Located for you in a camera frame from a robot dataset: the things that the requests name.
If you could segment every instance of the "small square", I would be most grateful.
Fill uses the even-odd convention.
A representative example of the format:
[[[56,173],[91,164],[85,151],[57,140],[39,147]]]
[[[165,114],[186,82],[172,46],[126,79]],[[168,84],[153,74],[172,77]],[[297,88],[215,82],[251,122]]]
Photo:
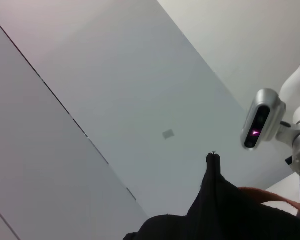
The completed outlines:
[[[162,135],[163,135],[164,139],[166,139],[166,140],[175,136],[174,131],[172,131],[172,129],[163,132]]]

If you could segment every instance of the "white ceiling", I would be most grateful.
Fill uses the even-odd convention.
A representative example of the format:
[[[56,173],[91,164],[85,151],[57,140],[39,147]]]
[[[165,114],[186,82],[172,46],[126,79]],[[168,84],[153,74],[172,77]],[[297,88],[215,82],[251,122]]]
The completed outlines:
[[[300,0],[160,4],[222,82],[156,1],[0,0],[0,24],[149,216],[187,211],[211,151],[237,186],[283,179],[286,148],[239,138],[299,64]]]

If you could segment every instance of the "camera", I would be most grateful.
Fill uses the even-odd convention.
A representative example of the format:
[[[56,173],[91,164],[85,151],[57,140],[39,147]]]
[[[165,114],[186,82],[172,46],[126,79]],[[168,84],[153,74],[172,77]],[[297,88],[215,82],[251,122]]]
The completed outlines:
[[[286,104],[276,91],[265,88],[257,92],[241,131],[245,149],[256,149],[261,141],[270,141],[278,132],[286,113]]]

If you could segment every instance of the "black cloth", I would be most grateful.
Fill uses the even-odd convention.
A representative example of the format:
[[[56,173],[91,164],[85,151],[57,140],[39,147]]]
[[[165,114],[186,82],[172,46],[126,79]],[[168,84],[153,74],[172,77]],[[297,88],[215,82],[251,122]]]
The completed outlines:
[[[300,240],[300,219],[256,203],[221,175],[210,153],[200,192],[186,216],[147,220],[123,240]]]

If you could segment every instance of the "black fabric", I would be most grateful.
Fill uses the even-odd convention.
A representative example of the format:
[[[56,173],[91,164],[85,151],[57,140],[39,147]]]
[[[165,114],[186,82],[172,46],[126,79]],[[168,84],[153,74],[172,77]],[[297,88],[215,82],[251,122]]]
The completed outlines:
[[[221,175],[210,153],[201,190],[186,216],[161,215],[123,240],[300,240],[300,219],[254,202]]]

